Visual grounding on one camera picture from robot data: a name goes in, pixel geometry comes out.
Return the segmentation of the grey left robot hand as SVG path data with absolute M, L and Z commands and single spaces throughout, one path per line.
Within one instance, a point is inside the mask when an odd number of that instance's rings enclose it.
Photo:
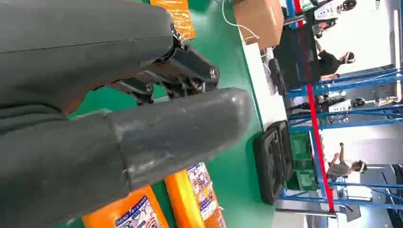
M 48 228 L 212 159 L 249 93 L 130 0 L 0 3 L 0 225 Z

